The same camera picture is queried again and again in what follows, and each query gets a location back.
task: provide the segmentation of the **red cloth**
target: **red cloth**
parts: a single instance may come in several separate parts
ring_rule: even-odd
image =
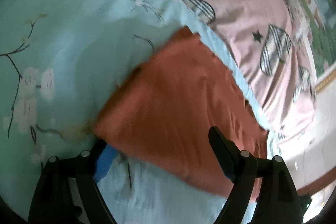
[[[208,141],[209,128],[215,125],[240,150],[266,158],[267,132],[231,71],[185,27],[112,95],[94,131],[129,156],[228,197],[233,184]],[[260,185],[256,180],[252,200]]]

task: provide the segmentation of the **plaid pattern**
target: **plaid pattern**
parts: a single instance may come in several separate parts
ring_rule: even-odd
[[[198,15],[205,24],[216,19],[215,10],[205,0],[182,0],[187,7]]]
[[[268,76],[273,75],[279,62],[286,63],[291,48],[292,42],[285,30],[270,24],[260,57],[262,72]]]
[[[315,97],[315,91],[310,82],[310,73],[309,71],[302,66],[299,66],[299,83],[296,85],[294,94],[293,94],[293,102],[299,99],[300,93],[304,91],[310,91],[310,95]]]

